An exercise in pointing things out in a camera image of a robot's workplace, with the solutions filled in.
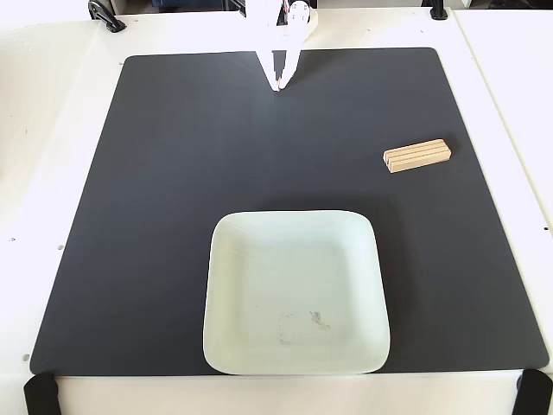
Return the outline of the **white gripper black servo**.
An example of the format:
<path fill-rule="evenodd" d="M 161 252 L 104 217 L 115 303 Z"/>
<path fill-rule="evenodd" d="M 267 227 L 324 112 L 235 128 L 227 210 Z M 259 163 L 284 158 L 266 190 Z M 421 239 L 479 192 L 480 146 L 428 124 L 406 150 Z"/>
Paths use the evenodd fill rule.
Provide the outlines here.
<path fill-rule="evenodd" d="M 317 0 L 247 0 L 246 20 L 252 32 L 259 63 L 274 92 L 283 90 L 296 72 L 308 22 Z M 288 26 L 285 62 L 280 79 L 274 68 L 273 43 L 277 26 Z"/>

